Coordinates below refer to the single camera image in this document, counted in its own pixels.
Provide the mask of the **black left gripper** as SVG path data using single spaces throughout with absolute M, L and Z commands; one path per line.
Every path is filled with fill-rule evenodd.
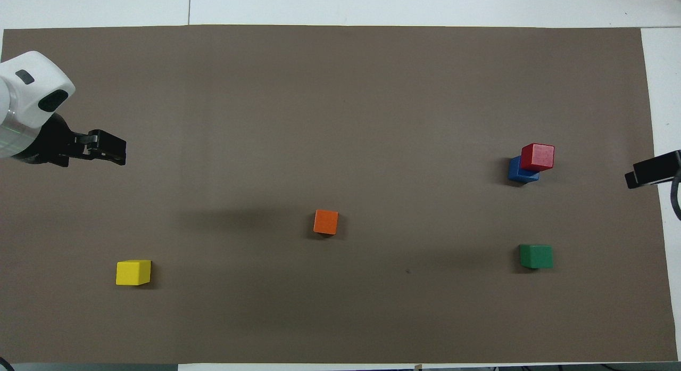
M 88 134 L 88 154 L 85 144 L 79 142 L 83 137 L 70 129 L 60 114 L 54 113 L 41 127 L 37 137 L 25 150 L 17 153 L 15 159 L 27 164 L 51 163 L 68 167 L 70 159 L 100 159 L 119 166 L 126 165 L 127 142 L 101 129 L 93 129 Z

